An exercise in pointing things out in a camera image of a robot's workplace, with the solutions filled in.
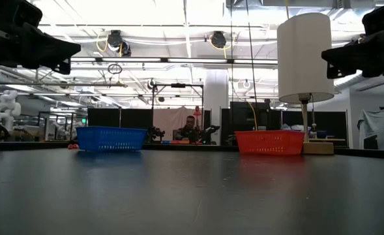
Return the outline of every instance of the red basket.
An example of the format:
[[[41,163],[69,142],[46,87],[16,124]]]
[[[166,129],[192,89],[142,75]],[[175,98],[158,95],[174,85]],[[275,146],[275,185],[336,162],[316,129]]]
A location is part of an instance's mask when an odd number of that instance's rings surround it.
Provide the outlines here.
[[[304,133],[299,131],[235,131],[241,153],[299,155]]]

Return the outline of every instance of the wooden base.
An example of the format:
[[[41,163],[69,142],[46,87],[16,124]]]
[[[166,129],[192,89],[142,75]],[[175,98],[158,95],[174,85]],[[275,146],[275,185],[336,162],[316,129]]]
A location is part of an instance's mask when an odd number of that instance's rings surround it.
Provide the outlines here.
[[[303,154],[334,155],[334,144],[326,142],[303,143]]]

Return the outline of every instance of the column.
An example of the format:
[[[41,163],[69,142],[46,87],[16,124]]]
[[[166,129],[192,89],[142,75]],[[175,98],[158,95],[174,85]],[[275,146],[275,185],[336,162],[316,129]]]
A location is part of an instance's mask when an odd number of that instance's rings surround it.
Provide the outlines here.
[[[228,108],[228,71],[211,69],[206,72],[203,105],[211,111],[211,124],[220,126],[221,108]],[[212,141],[220,145],[220,130],[212,134]]]

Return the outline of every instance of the white lampshade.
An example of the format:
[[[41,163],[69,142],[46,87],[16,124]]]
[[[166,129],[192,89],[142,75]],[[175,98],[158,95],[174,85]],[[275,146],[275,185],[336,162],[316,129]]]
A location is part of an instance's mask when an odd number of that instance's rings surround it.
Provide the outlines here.
[[[321,52],[332,48],[331,21],[320,13],[294,16],[277,29],[278,95],[282,102],[301,103],[311,93],[314,102],[334,97]]]

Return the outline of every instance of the man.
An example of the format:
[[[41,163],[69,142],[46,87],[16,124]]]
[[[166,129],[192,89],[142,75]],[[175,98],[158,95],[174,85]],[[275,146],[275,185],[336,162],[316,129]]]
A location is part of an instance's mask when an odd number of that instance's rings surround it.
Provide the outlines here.
[[[197,139],[198,132],[194,128],[195,119],[194,116],[188,116],[186,118],[186,125],[183,128],[180,128],[177,132],[175,139],[176,140],[192,140]]]

